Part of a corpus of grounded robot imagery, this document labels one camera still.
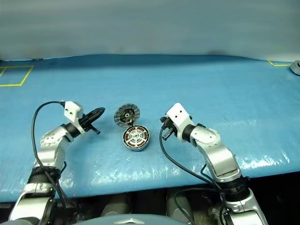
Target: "yellow tape marking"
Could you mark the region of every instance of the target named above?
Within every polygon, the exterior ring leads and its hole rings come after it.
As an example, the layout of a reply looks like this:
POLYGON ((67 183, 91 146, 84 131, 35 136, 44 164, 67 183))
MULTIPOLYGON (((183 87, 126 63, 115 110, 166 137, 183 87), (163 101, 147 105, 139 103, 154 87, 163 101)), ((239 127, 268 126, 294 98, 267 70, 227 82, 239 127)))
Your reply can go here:
POLYGON ((4 74, 4 71, 6 70, 6 68, 3 68, 1 73, 0 73, 0 77, 4 74))
POLYGON ((26 79, 29 76, 29 74, 31 73, 31 71, 33 70, 34 66, 8 66, 8 67, 0 67, 0 68, 3 69, 0 73, 0 77, 4 74, 5 70, 8 68, 30 68, 20 83, 0 84, 0 87, 21 87, 24 84, 24 82, 26 81, 26 79))
POLYGON ((28 70, 27 74, 25 75, 25 77, 23 78, 23 80, 20 83, 20 86, 22 86, 24 84, 24 82, 26 81, 28 75, 31 73, 32 69, 34 68, 34 66, 31 66, 30 69, 28 70))
POLYGON ((275 64, 270 60, 268 60, 268 63, 270 63, 274 67, 289 67, 289 66, 291 66, 291 64, 275 64))

